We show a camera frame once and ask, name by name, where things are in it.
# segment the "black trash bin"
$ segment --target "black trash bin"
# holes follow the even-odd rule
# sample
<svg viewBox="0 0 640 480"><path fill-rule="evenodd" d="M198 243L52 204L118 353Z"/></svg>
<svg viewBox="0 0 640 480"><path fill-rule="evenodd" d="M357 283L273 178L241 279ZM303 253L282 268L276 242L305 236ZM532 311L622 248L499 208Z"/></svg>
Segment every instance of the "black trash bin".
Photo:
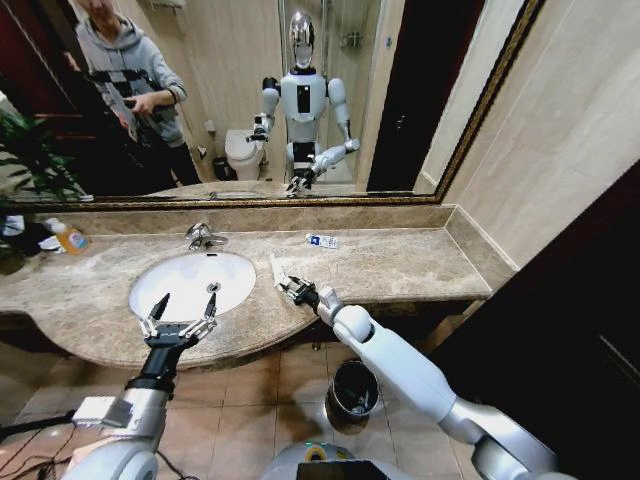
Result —
<svg viewBox="0 0 640 480"><path fill-rule="evenodd" d="M216 157L213 159L213 172L216 174L218 180L235 180L237 177L236 171L231 168L227 157Z"/></svg>
<svg viewBox="0 0 640 480"><path fill-rule="evenodd" d="M354 359L340 365L327 392L329 417L360 423L368 419L377 403L378 380L364 363Z"/></svg>

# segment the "mirror frame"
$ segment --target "mirror frame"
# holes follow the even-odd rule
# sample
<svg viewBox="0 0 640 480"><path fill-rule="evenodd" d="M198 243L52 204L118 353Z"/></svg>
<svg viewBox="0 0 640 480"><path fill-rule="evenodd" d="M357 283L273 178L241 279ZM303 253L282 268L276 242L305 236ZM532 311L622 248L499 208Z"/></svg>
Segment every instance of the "mirror frame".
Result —
<svg viewBox="0 0 640 480"><path fill-rule="evenodd" d="M354 193L339 197L247 198L229 200L174 199L169 197L98 197L92 202L9 202L2 212L90 212L132 210L191 210L211 208L264 208L315 206L423 205L442 203L491 106L513 66L545 0L524 0L504 45L458 139L433 194L413 192Z"/></svg>

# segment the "humanoid robot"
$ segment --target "humanoid robot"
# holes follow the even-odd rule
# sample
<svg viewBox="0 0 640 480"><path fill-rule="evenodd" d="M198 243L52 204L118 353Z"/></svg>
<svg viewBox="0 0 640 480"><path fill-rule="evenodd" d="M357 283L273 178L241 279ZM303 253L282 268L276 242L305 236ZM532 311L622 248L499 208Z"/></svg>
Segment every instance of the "humanoid robot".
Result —
<svg viewBox="0 0 640 480"><path fill-rule="evenodd" d="M459 398L442 371L405 340L373 320L361 306L344 305L332 288L317 292L304 279L282 275L279 288L296 305L310 305L336 336L399 396L451 437L475 446L473 465L491 480L570 480L554 472L556 457L542 442L499 410ZM216 326L216 292L201 320L190 325L157 322L169 301L166 295L141 320L151 347L140 374L119 397L88 397L74 422L112 427L64 480L153 480L155 453L164 431L166 403L171 399L180 354ZM307 442L280 452L261 477L271 479L390 478L409 479L394 465L356 459L346 449Z"/></svg>
<svg viewBox="0 0 640 480"><path fill-rule="evenodd" d="M351 137L344 83L339 78L327 82L311 66L315 34L309 14L296 12L293 15L289 40L295 67L280 82L273 77L262 81L263 111L256 115L253 134L247 137L247 141L269 140L275 124L276 107L282 98L289 141L287 170L291 171L293 167L293 178L287 192L293 196L303 188L311 188L315 179L329 167L358 150L360 142ZM318 121L324 113L327 97L344 143L323 150L317 141Z"/></svg>

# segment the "white sink basin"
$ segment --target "white sink basin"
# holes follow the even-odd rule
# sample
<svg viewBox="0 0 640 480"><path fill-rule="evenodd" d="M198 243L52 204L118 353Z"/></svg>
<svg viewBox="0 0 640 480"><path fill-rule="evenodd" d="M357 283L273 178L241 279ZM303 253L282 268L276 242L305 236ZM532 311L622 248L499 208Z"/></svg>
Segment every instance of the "white sink basin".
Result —
<svg viewBox="0 0 640 480"><path fill-rule="evenodd" d="M216 315L220 315L240 305L255 283L255 269L246 258L231 253L190 253L160 262L140 275L129 293L129 307L146 318L170 293L161 321L191 322L202 318L213 285L220 285L216 294Z"/></svg>

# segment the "chrome faucet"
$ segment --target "chrome faucet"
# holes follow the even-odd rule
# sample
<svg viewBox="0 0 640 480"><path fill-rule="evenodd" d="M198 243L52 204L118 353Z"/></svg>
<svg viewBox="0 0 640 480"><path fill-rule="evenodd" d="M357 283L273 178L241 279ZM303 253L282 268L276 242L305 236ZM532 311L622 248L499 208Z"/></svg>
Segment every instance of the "chrome faucet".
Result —
<svg viewBox="0 0 640 480"><path fill-rule="evenodd" d="M192 225L184 238L189 242L189 250L197 252L199 250L207 250L209 247L226 245L229 239L220 235L211 233L211 229L206 223L196 223Z"/></svg>

